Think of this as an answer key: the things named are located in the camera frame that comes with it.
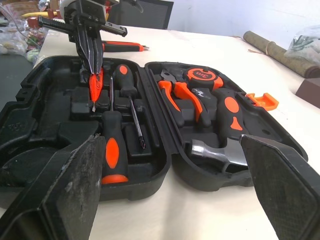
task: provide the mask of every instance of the white table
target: white table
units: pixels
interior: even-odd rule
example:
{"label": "white table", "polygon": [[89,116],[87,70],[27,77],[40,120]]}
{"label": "white table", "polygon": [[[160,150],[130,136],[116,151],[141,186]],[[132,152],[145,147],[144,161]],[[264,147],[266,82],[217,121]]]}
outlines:
{"label": "white table", "polygon": [[[279,101],[269,113],[301,144],[310,165],[320,172],[320,109],[295,96],[303,78],[241,39],[128,27],[128,35],[101,32],[103,40],[137,42],[145,52],[104,53],[143,67],[148,62],[181,62],[213,67],[247,93],[269,93]],[[50,31],[39,61],[55,55],[77,55],[64,33]],[[225,187],[201,192],[169,170],[153,196],[138,201],[115,200],[98,206],[90,240],[276,240],[253,187]]]}

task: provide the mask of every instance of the hammer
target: hammer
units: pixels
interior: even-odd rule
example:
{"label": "hammer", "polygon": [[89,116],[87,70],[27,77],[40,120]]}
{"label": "hammer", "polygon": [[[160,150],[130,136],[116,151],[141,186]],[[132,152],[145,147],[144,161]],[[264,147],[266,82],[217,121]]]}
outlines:
{"label": "hammer", "polygon": [[247,170],[248,165],[239,138],[242,134],[247,134],[248,130],[244,126],[243,112],[235,99],[235,92],[228,88],[219,88],[212,93],[218,99],[219,137],[222,142],[226,142],[226,146],[213,148],[203,141],[193,139],[190,154],[210,160],[222,173]]}

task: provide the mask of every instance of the orange plastic clip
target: orange plastic clip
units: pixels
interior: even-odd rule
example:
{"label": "orange plastic clip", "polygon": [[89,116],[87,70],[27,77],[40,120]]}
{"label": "orange plastic clip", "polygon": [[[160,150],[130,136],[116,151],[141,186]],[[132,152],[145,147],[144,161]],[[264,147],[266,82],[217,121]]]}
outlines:
{"label": "orange plastic clip", "polygon": [[263,96],[260,97],[255,97],[254,93],[248,93],[245,96],[250,98],[254,102],[255,106],[263,107],[266,111],[276,109],[279,104],[279,102],[269,93],[264,93]]}

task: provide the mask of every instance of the hammer head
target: hammer head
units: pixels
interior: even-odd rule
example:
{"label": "hammer head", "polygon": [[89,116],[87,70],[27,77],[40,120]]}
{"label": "hammer head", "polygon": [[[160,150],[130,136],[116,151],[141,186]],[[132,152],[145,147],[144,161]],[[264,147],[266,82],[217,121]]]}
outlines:
{"label": "hammer head", "polygon": [[248,169],[240,143],[231,138],[227,138],[227,144],[224,148],[213,148],[203,141],[193,139],[191,156],[209,159],[222,173],[237,173]]}

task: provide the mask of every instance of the tool case foam insert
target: tool case foam insert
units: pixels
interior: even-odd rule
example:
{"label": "tool case foam insert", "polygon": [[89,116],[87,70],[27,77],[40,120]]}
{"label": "tool case foam insert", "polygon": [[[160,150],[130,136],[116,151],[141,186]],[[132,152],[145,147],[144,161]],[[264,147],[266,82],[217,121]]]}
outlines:
{"label": "tool case foam insert", "polygon": [[[128,182],[105,184],[100,200],[139,200],[153,195],[161,186],[171,165],[175,173],[190,186],[201,191],[217,191],[226,186],[252,186],[247,169],[222,173],[208,161],[190,159],[191,139],[221,148],[216,124],[216,104],[207,105],[212,126],[195,123],[195,108],[190,100],[175,100],[180,107],[184,126],[178,128],[165,104],[157,82],[162,70],[177,81],[190,67],[182,63],[151,62],[145,68],[136,63],[104,58],[104,79],[96,112],[91,111],[88,84],[84,81],[81,61],[73,56],[54,56],[42,61],[22,81],[16,102],[8,102],[0,113],[0,192],[2,201],[13,198],[32,182],[48,160],[72,143],[84,142],[89,135],[102,132],[101,115],[110,110],[110,76],[119,64],[131,69],[138,97],[135,109],[145,138],[141,149],[127,98],[120,97],[114,83],[114,110],[122,114],[122,134],[128,155]],[[246,93],[221,72],[210,68],[224,82],[224,88],[236,91],[249,134],[276,140],[293,147],[307,159],[304,149],[262,107],[253,106]]]}

